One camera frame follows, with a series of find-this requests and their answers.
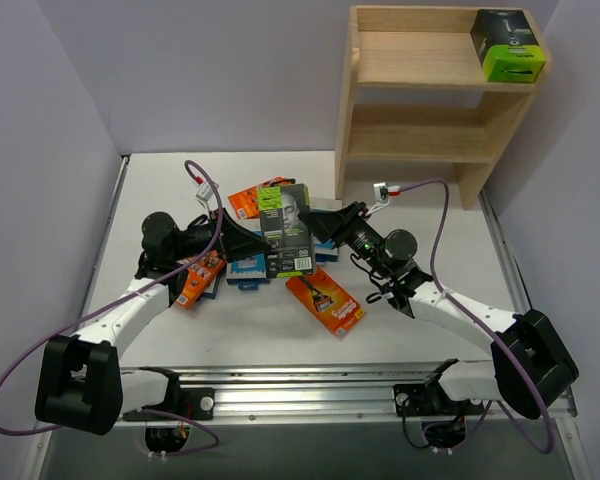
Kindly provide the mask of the black green GilletteLabs box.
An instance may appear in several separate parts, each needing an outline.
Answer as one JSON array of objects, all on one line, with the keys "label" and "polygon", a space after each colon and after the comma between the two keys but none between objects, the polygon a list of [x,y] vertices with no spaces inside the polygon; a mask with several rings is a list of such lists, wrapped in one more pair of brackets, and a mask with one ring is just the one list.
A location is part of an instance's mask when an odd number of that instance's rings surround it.
[{"label": "black green GilletteLabs box", "polygon": [[258,192],[257,200],[261,233],[271,247],[265,255],[267,277],[314,273],[312,234],[300,218],[310,212],[308,188],[304,184],[266,187]]},{"label": "black green GilletteLabs box", "polygon": [[479,9],[470,31],[484,78],[490,83],[534,83],[545,55],[520,9]]}]

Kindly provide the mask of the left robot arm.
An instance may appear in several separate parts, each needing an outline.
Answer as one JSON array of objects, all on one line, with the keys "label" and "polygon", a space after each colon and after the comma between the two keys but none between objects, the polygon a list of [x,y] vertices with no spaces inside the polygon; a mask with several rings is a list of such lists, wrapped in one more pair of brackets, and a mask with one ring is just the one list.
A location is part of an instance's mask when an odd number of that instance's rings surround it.
[{"label": "left robot arm", "polygon": [[55,335],[44,348],[35,416],[97,435],[133,411],[170,419],[183,403],[179,376],[163,367],[124,373],[120,358],[150,322],[184,290],[188,262],[216,253],[229,262],[270,251],[261,236],[218,209],[180,229],[165,212],[141,226],[142,253],[127,291],[112,308],[71,335]]}]

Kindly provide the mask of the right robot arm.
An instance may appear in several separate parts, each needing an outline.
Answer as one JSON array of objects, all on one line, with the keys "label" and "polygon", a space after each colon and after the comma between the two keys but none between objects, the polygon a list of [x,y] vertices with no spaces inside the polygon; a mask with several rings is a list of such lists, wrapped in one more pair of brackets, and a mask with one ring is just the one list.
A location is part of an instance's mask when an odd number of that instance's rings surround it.
[{"label": "right robot arm", "polygon": [[437,285],[414,259],[415,237],[404,229],[379,234],[367,222],[365,204],[299,217],[319,240],[345,244],[365,261],[382,279],[379,293],[394,309],[489,354],[484,362],[453,361],[436,371],[423,390],[433,411],[447,412],[464,400],[500,401],[537,419],[578,379],[575,361],[544,313],[500,310]]}]

